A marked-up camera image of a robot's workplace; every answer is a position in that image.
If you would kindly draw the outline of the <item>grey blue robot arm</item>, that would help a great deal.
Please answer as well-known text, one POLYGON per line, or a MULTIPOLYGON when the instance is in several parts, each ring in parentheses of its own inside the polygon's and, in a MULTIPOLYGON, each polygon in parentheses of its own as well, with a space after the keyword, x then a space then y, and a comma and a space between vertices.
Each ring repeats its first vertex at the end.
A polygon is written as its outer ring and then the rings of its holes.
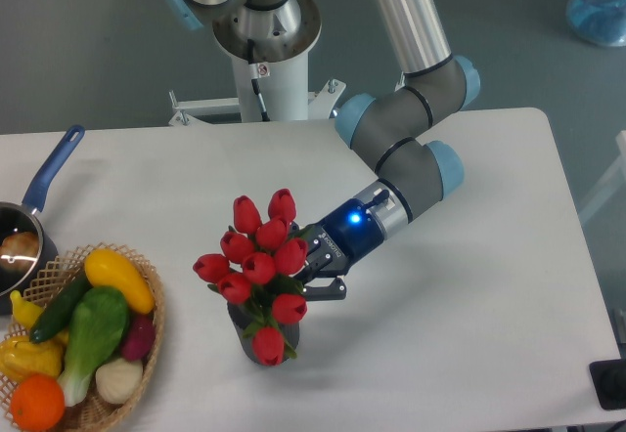
POLYGON ((338 101, 341 84, 308 88, 308 54, 321 32, 313 0, 166 0, 190 30, 210 25, 230 57, 237 96, 174 102, 180 118, 236 111, 244 122, 332 119, 376 180, 301 231, 309 252, 297 273, 306 299, 340 300, 349 269, 442 200, 464 179, 447 145, 420 135, 478 94, 472 63, 454 56, 432 0, 377 0, 402 76, 394 92, 338 101))

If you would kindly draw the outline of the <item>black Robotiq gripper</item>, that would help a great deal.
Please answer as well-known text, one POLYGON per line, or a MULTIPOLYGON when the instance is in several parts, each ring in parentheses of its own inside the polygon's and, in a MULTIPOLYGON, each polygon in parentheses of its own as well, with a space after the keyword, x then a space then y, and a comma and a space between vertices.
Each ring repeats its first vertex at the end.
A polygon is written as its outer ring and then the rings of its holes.
POLYGON ((304 267, 297 274, 302 283, 317 278, 334 278, 326 286, 304 286, 307 301, 344 300, 347 287, 343 277, 349 269, 384 241, 381 224, 373 211, 382 204, 375 197, 368 202, 351 198, 314 224, 291 224, 288 239, 301 238, 308 244, 304 267))

